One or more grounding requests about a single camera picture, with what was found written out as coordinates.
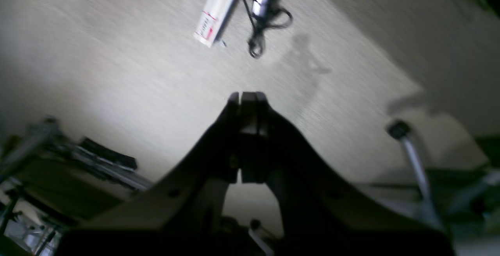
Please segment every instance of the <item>beige carpet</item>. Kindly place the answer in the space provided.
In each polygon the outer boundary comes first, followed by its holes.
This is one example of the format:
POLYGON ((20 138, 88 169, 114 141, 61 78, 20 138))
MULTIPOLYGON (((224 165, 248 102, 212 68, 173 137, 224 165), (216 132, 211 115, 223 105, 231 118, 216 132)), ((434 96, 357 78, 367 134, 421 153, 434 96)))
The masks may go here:
MULTIPOLYGON (((366 182, 408 170, 384 126, 409 110, 500 131, 500 23, 473 0, 282 0, 295 22, 266 33, 260 60, 246 51, 241 4, 226 48, 193 39, 204 3, 0 0, 6 132, 54 115, 74 139, 132 155, 156 180, 231 92, 259 90, 336 171, 366 182)), ((274 206, 265 190, 241 188, 229 196, 274 206)))

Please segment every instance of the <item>black rubber cap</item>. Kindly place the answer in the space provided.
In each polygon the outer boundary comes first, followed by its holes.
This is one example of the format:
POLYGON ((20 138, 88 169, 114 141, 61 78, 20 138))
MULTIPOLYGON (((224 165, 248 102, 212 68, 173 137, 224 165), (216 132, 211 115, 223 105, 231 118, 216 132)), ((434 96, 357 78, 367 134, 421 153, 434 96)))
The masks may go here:
POLYGON ((387 133, 396 140, 408 136, 410 131, 411 128, 402 120, 396 120, 387 127, 387 133))

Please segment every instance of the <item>black cable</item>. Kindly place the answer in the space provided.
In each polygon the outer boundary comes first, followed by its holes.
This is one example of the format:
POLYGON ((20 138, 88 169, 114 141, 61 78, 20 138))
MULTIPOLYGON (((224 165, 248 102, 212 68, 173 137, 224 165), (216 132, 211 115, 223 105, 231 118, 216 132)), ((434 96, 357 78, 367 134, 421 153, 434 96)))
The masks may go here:
POLYGON ((266 29, 283 29, 289 27, 293 22, 293 16, 285 8, 279 8, 275 12, 270 13, 270 15, 266 18, 255 17, 252 14, 250 7, 248 6, 248 2, 246 0, 243 0, 243 5, 245 6, 246 14, 248 15, 248 18, 250 19, 250 24, 252 25, 252 35, 250 36, 250 39, 248 39, 248 52, 250 53, 250 56, 258 59, 262 56, 262 54, 264 53, 264 49, 266 47, 266 40, 264 39, 264 31, 266 29), (289 17, 289 19, 286 22, 282 24, 270 23, 270 21, 272 21, 273 19, 275 19, 276 17, 280 16, 280 14, 283 13, 289 17))

